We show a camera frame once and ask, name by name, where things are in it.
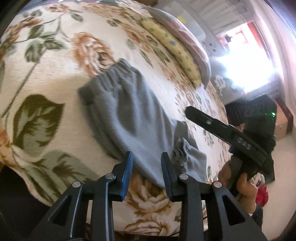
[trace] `red flower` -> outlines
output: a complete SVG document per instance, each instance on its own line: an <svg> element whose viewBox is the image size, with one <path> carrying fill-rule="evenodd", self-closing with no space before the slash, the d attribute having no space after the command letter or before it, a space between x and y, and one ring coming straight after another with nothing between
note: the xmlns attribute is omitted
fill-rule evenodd
<svg viewBox="0 0 296 241"><path fill-rule="evenodd" d="M256 204L263 207L268 201L268 192L266 191L266 186L260 186L258 188L258 193L256 196Z"/></svg>

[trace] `gray pants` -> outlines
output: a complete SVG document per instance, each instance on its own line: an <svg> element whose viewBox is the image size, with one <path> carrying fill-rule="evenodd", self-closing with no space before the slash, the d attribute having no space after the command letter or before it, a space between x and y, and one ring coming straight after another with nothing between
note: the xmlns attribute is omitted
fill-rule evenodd
<svg viewBox="0 0 296 241"><path fill-rule="evenodd" d="M122 160L134 154L134 167L164 187L162 152L183 172L205 182L206 155L198 150L186 122L167 116L142 74L121 59L79 89L96 140L107 153Z"/></svg>

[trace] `floral bedspread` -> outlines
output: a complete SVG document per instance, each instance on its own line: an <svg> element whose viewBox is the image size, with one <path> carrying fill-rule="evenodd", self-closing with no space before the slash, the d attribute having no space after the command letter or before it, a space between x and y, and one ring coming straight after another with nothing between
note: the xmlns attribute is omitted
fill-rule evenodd
<svg viewBox="0 0 296 241"><path fill-rule="evenodd" d="M149 13L126 3L38 6L17 15L1 39L0 162L47 205L73 181L96 180L118 163L94 139L77 89L120 58L139 69L171 118L186 120L184 109L192 105L227 123L212 84L195 90L175 58L140 26ZM211 183L229 159L228 146L186 121L207 155ZM113 205L115 230L172 235L180 207L134 170L126 200Z"/></svg>

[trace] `human hand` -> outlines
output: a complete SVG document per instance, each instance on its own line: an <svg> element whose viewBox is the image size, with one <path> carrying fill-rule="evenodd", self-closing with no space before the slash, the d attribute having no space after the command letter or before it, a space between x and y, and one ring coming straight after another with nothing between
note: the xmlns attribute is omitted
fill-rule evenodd
<svg viewBox="0 0 296 241"><path fill-rule="evenodd" d="M228 181L231 178L231 169L229 163L230 161L228 161L223 166L218 174L219 182L221 182L224 186L227 186ZM255 200L258 192L258 188L255 185L254 179L251 178L249 181L247 181L247 174L242 173L237 181L237 190L240 194L242 194L238 202L248 213L254 213L256 210Z"/></svg>

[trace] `silver rivet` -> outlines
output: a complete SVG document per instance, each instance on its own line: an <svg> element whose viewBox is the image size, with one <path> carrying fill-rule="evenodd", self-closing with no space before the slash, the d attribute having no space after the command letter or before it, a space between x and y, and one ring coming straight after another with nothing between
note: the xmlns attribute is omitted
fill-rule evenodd
<svg viewBox="0 0 296 241"><path fill-rule="evenodd" d="M105 177L107 179L113 179L113 178L115 178L115 175L113 173L108 173L108 174L105 175Z"/></svg>
<svg viewBox="0 0 296 241"><path fill-rule="evenodd" d="M222 183L220 183L220 182L218 182L218 181L217 181L217 182L214 182L213 185L214 185L215 188L220 188L220 187L222 187Z"/></svg>
<svg viewBox="0 0 296 241"><path fill-rule="evenodd" d="M187 174L184 174L184 173L182 173L179 177L180 177L182 180L187 180L187 179L188 179L188 175L187 175Z"/></svg>
<svg viewBox="0 0 296 241"><path fill-rule="evenodd" d="M79 181L72 183L72 187L74 187L74 188L78 188L78 187L80 187L80 185L81 185L81 183Z"/></svg>

